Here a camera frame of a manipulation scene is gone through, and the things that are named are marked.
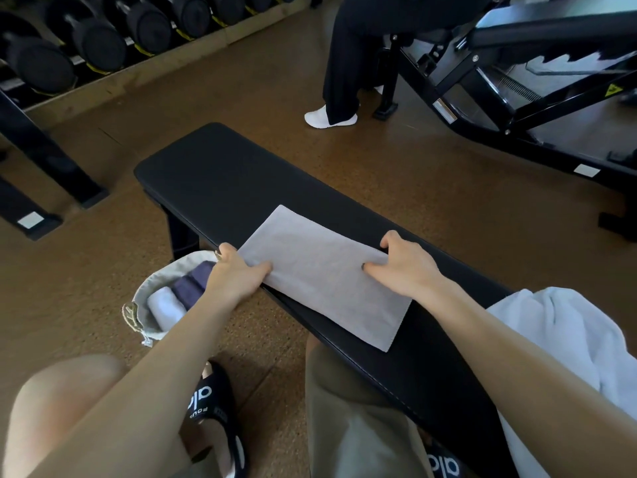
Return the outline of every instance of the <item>speckled floor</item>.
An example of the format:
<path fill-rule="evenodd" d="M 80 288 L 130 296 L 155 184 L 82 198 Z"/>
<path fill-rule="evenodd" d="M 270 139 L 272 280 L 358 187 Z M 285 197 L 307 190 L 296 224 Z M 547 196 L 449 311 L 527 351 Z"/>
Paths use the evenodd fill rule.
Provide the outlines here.
<path fill-rule="evenodd" d="M 170 253 L 163 215 L 131 169 L 209 121 L 512 289 L 579 290 L 637 350 L 637 245 L 596 227 L 599 211 L 622 210 L 618 194 L 463 140 L 403 82 L 400 109 L 387 123 L 369 117 L 379 100 L 373 93 L 363 94 L 353 127 L 305 125 L 303 113 L 323 104 L 336 6 L 295 15 L 56 128 L 68 154 L 111 189 L 88 211 L 21 154 L 0 164 L 4 178 L 66 219 L 36 243 L 0 221 L 0 435 L 34 371 L 84 353 L 134 364 L 147 351 L 120 307 Z M 308 475 L 305 336 L 263 293 L 237 309 L 224 334 L 219 358 L 238 395 L 253 477 Z"/>

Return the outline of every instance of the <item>black dumbbell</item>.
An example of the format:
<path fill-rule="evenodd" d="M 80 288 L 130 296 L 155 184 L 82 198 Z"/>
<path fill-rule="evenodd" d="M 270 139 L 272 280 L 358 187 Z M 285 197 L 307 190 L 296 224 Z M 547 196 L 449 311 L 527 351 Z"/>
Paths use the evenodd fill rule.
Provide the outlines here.
<path fill-rule="evenodd" d="M 234 25 L 243 20 L 245 0 L 208 0 L 212 14 L 223 25 Z"/>
<path fill-rule="evenodd" d="M 78 54 L 97 70 L 113 72 L 122 68 L 126 42 L 83 0 L 53 0 L 46 7 L 44 22 L 61 41 L 75 45 Z"/>
<path fill-rule="evenodd" d="M 246 0 L 246 6 L 257 13 L 263 13 L 272 6 L 272 0 Z"/>
<path fill-rule="evenodd" d="M 199 38 L 208 33 L 210 6 L 205 0 L 148 0 L 170 16 L 187 37 Z"/>
<path fill-rule="evenodd" d="M 23 18 L 0 12 L 0 58 L 39 92 L 59 94 L 75 84 L 73 63 Z"/>
<path fill-rule="evenodd" d="M 92 0 L 117 30 L 128 32 L 143 51 L 155 55 L 170 47 L 173 28 L 155 5 L 145 0 Z"/>

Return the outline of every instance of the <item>drawstring bag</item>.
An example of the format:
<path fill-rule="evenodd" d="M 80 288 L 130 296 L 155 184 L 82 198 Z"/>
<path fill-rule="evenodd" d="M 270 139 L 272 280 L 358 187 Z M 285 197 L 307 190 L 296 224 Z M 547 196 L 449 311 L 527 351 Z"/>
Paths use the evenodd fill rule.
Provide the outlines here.
<path fill-rule="evenodd" d="M 154 340 L 162 340 L 167 333 L 159 327 L 155 317 L 148 309 L 148 297 L 191 272 L 204 261 L 217 262 L 217 256 L 210 250 L 200 250 L 189 253 L 164 266 L 144 280 L 135 292 L 132 302 L 122 307 L 124 321 L 131 329 L 143 335 L 144 340 L 141 342 L 143 345 L 152 347 Z"/>

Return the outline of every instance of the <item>forearm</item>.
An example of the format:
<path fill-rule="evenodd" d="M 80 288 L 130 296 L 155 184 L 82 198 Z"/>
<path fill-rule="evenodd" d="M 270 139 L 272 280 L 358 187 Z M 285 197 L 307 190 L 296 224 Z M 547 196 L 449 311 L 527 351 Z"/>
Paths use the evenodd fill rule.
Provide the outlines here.
<path fill-rule="evenodd" d="M 155 477 L 235 303 L 205 294 L 31 477 Z"/>
<path fill-rule="evenodd" d="M 553 478 L 633 476 L 637 423 L 457 284 L 417 297 L 441 324 L 498 410 Z"/>

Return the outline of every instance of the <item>purple cloth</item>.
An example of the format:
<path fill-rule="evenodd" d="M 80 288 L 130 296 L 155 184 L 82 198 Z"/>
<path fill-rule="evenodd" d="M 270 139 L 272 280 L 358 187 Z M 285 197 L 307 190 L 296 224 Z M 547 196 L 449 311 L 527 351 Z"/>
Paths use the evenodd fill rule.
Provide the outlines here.
<path fill-rule="evenodd" d="M 215 265 L 215 262 L 212 261 L 204 261 L 195 267 L 188 275 L 190 275 L 201 288 L 205 289 L 208 284 L 208 277 L 210 276 L 210 272 L 212 272 L 212 267 Z"/>
<path fill-rule="evenodd" d="M 199 297 L 203 295 L 214 265 L 214 262 L 204 261 L 171 285 L 173 293 L 186 310 L 190 310 L 197 303 Z"/>
<path fill-rule="evenodd" d="M 190 310 L 197 303 L 199 297 L 203 295 L 203 288 L 190 275 L 184 275 L 175 280 L 171 289 L 177 299 L 186 307 L 186 310 Z"/>

